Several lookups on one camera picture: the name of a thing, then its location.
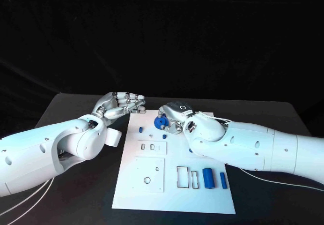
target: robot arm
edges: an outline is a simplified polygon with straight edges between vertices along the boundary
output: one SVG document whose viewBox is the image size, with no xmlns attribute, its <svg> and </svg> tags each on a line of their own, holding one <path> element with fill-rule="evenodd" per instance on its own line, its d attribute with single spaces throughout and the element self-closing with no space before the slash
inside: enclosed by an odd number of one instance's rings
<svg viewBox="0 0 324 225">
<path fill-rule="evenodd" d="M 24 191 L 92 159 L 121 132 L 106 128 L 126 113 L 145 113 L 144 96 L 109 92 L 90 114 L 0 139 L 0 197 Z"/>
<path fill-rule="evenodd" d="M 180 106 L 183 102 L 168 103 L 161 107 L 164 115 L 158 113 L 158 116 L 181 125 L 194 154 L 242 169 L 291 173 L 324 184 L 322 138 L 286 134 L 256 124 L 213 118 L 201 112 L 185 115 L 187 108 Z"/>
</svg>

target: table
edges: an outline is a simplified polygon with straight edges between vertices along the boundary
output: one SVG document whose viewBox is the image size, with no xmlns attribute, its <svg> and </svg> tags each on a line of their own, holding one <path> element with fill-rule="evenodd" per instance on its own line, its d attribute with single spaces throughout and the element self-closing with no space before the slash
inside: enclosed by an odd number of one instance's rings
<svg viewBox="0 0 324 225">
<path fill-rule="evenodd" d="M 101 96 L 57 94 L 39 120 L 41 127 L 76 119 L 90 113 Z M 256 123 L 286 133 L 309 135 L 289 103 L 147 97 L 147 109 L 157 110 L 170 101 L 184 100 L 196 110 L 237 122 Z M 236 215 L 112 209 L 129 116 L 121 117 L 111 128 L 122 132 L 118 147 L 105 146 L 96 158 L 75 165 L 54 180 L 49 192 L 23 218 L 26 224 L 322 224 L 324 192 L 257 180 L 226 165 Z M 281 172 L 250 172 L 263 179 L 309 185 L 315 181 Z M 36 190 L 0 198 L 0 212 L 18 203 Z M 34 204 L 36 196 L 0 217 L 7 224 Z"/>
</svg>

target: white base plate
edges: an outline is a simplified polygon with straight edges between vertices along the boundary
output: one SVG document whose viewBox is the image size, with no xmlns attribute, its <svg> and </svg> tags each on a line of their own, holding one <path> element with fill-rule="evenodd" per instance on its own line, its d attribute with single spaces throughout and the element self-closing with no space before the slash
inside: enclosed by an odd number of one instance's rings
<svg viewBox="0 0 324 225">
<path fill-rule="evenodd" d="M 227 189 L 221 188 L 219 176 L 220 172 L 226 173 L 224 164 L 190 153 L 183 133 L 173 135 L 158 130 L 152 124 L 155 117 L 157 110 L 147 110 L 145 114 L 129 115 L 112 208 L 234 214 L 230 186 L 227 183 Z M 167 154 L 138 155 L 138 140 L 167 142 Z M 138 156 L 164 158 L 162 193 L 144 192 L 132 188 L 131 178 L 135 177 L 134 165 Z M 177 188 L 177 166 L 188 167 L 188 188 Z M 213 169 L 216 185 L 213 189 L 204 188 L 204 168 Z M 191 171 L 197 171 L 198 189 L 191 187 Z"/>
</svg>

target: white cable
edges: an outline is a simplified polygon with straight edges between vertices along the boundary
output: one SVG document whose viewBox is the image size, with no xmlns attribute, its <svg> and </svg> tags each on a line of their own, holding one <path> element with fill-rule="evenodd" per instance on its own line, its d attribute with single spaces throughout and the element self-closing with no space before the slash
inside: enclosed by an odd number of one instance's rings
<svg viewBox="0 0 324 225">
<path fill-rule="evenodd" d="M 309 187 L 309 186 L 304 186 L 304 185 L 298 185 L 298 184 L 288 184 L 288 183 L 281 183 L 281 182 L 276 182 L 276 181 L 270 181 L 270 180 L 265 180 L 259 177 L 256 177 L 255 175 L 252 175 L 250 173 L 247 173 L 243 169 L 240 169 L 247 175 L 250 175 L 252 177 L 257 178 L 259 180 L 263 180 L 263 181 L 268 181 L 270 183 L 276 183 L 276 184 L 285 184 L 285 185 L 291 185 L 291 186 L 296 186 L 296 187 L 302 187 L 302 188 L 311 188 L 314 190 L 318 190 L 318 191 L 324 191 L 322 189 L 318 189 L 318 188 L 314 188 L 314 187 Z"/>
<path fill-rule="evenodd" d="M 5 210 L 1 214 L 0 214 L 0 216 L 3 215 L 3 214 L 5 214 L 8 211 L 11 211 L 17 206 L 20 206 L 33 196 L 34 196 L 34 194 L 41 190 L 41 188 L 44 187 L 44 185 L 46 185 L 46 183 L 49 182 L 49 180 L 44 182 L 44 184 L 41 185 L 41 187 L 30 194 L 30 196 L 18 203 L 18 204 L 16 204 L 8 210 Z"/>
<path fill-rule="evenodd" d="M 232 122 L 232 120 L 227 120 L 227 119 L 223 119 L 223 118 L 217 118 L 217 117 L 213 117 L 213 116 L 209 116 L 207 114 L 204 114 L 201 111 L 198 111 L 206 117 L 209 117 L 209 118 L 211 118 L 211 119 L 217 119 L 217 120 L 221 120 L 221 121 L 224 121 L 226 123 L 226 125 Z"/>
<path fill-rule="evenodd" d="M 39 199 L 39 201 L 41 200 L 41 198 L 43 198 L 43 196 L 46 195 L 46 193 L 47 193 L 47 190 L 49 190 L 49 188 L 50 188 L 50 185 L 52 185 L 52 182 L 53 182 L 53 180 L 54 180 L 54 178 L 52 178 L 52 181 L 50 181 L 50 184 L 49 184 L 49 187 L 47 187 L 47 189 L 46 189 L 46 191 L 44 191 L 44 193 L 43 193 L 43 195 L 41 195 L 41 197 L 40 197 L 40 199 Z M 39 201 L 33 204 L 33 206 L 29 208 L 29 210 L 7 224 L 7 225 L 10 225 L 10 224 L 13 224 L 26 214 L 27 214 L 27 212 L 33 209 L 33 207 L 36 206 L 36 204 L 39 203 Z"/>
</svg>

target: blue part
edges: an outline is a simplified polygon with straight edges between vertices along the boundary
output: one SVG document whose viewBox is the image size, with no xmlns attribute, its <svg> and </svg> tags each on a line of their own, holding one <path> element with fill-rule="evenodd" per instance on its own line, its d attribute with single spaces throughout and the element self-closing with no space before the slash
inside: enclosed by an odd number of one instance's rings
<svg viewBox="0 0 324 225">
<path fill-rule="evenodd" d="M 223 172 L 220 173 L 220 180 L 221 180 L 221 187 L 223 187 L 223 189 L 227 189 L 224 173 Z"/>
<path fill-rule="evenodd" d="M 155 118 L 154 120 L 154 126 L 161 130 L 161 125 L 167 126 L 168 125 L 168 120 L 165 116 L 161 116 L 161 118 Z"/>
<path fill-rule="evenodd" d="M 203 169 L 203 175 L 204 175 L 204 188 L 207 189 L 214 188 L 214 177 L 210 168 Z"/>
</svg>

